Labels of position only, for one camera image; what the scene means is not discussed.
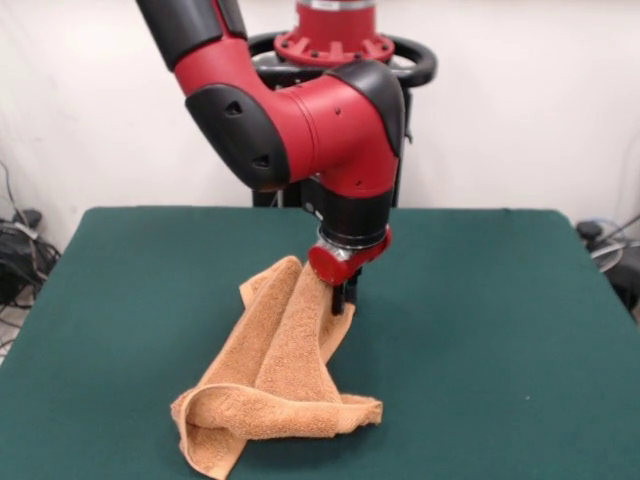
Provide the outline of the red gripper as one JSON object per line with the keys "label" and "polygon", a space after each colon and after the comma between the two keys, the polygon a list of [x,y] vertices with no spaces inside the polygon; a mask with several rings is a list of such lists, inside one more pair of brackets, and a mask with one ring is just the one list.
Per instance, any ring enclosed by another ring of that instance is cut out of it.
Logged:
{"label": "red gripper", "polygon": [[341,246],[330,242],[321,234],[318,236],[317,242],[308,252],[309,264],[320,280],[334,286],[331,314],[342,315],[345,302],[357,302],[359,269],[376,260],[389,248],[392,242],[392,229],[387,225],[380,242],[362,248]]}

